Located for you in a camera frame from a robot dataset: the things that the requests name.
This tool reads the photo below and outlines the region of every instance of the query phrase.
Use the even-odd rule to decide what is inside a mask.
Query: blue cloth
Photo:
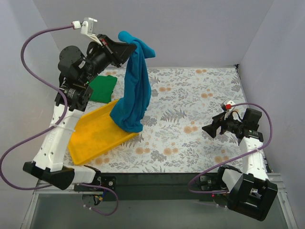
[[[155,57],[156,54],[144,42],[126,31],[119,33],[119,40],[136,44],[137,48],[127,63],[124,97],[114,106],[110,117],[121,129],[137,133],[143,130],[140,120],[144,117],[152,92],[145,59]]]

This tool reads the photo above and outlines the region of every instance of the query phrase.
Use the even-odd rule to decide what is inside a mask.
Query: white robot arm
[[[70,184],[96,183],[94,178],[100,173],[98,170],[87,166],[63,165],[65,150],[92,95],[89,83],[109,64],[121,67],[136,49],[134,44],[114,42],[106,35],[96,35],[96,22],[93,18],[85,18],[82,23],[73,22],[75,29],[81,29],[81,34],[93,41],[88,45],[86,56],[76,46],[68,46],[61,51],[59,82],[60,90],[68,100],[68,111],[60,124],[56,125],[64,110],[63,98],[57,94],[50,123],[50,126],[55,125],[56,128],[47,133],[34,159],[23,166],[25,172],[62,190]]]
[[[264,141],[263,134],[257,131],[262,113],[247,108],[243,119],[238,121],[233,118],[232,105],[235,105],[233,101],[223,103],[224,112],[214,116],[212,124],[204,126],[203,130],[215,138],[217,129],[221,127],[221,135],[226,131],[235,134],[242,154],[256,152],[243,157],[243,172],[229,165],[219,167],[214,187],[209,181],[207,190],[228,189],[229,209],[263,221],[276,197],[277,185],[269,181],[263,152],[258,150]]]

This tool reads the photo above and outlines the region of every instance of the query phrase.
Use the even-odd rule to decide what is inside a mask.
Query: yellow tray
[[[118,100],[81,117],[76,124],[68,149],[73,163],[85,164],[138,135],[118,127],[110,112]]]

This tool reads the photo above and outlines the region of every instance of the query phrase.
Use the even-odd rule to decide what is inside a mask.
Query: green napkin
[[[118,79],[111,75],[98,75],[89,84],[89,86],[93,89],[93,94],[91,95],[90,101],[105,104],[111,102],[111,94],[113,93],[113,89],[117,81]]]

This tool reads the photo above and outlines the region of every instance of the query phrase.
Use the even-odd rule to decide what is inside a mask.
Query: floral tablecloth
[[[92,160],[101,172],[201,172],[240,155],[231,133],[210,138],[201,127],[212,122],[227,100],[245,102],[235,68],[149,69],[152,96],[142,120],[143,131],[134,139]],[[118,82],[112,99],[123,97],[125,69],[107,70]],[[86,113],[104,104],[89,102]],[[245,107],[238,108],[241,115]],[[69,151],[64,157],[72,165]],[[242,167],[241,160],[231,163]]]

